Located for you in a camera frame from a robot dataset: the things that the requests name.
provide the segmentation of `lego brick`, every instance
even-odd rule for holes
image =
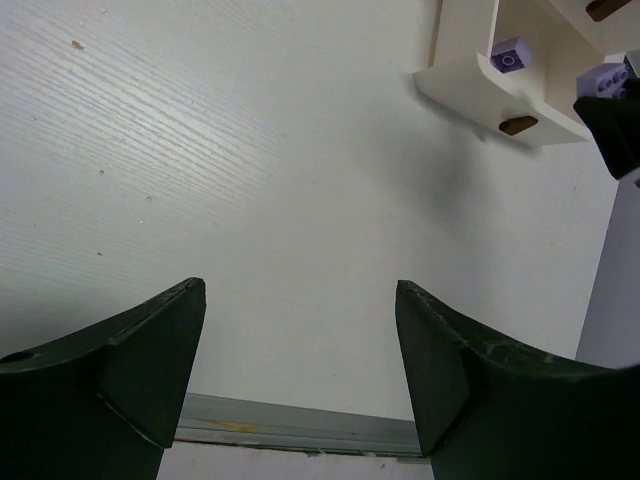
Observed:
[[[604,63],[580,75],[576,80],[577,96],[624,98],[622,88],[629,72],[624,63]]]
[[[493,46],[491,63],[502,73],[521,70],[531,64],[531,51],[522,37],[514,37]]]
[[[510,137],[524,132],[527,128],[533,127],[538,123],[538,119],[531,115],[525,115],[524,117],[510,118],[502,122],[498,128],[501,132],[506,133]]]

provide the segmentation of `floor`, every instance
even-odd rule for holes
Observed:
[[[158,480],[433,480],[431,467],[395,459],[175,443]]]

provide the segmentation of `metal strip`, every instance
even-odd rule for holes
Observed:
[[[414,422],[187,394],[176,440],[420,458]]]

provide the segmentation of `white wood grain surface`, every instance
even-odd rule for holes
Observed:
[[[196,393],[411,418],[399,278],[573,356],[616,184],[421,100],[436,11],[3,1],[0,355],[201,276]]]

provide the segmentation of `black object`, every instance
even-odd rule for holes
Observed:
[[[204,290],[185,280],[1,359],[0,478],[156,478],[200,339]]]
[[[396,323],[436,480],[636,476],[640,368],[532,348],[398,283]]]
[[[640,168],[640,80],[624,88],[625,99],[581,97],[573,104],[616,180]]]

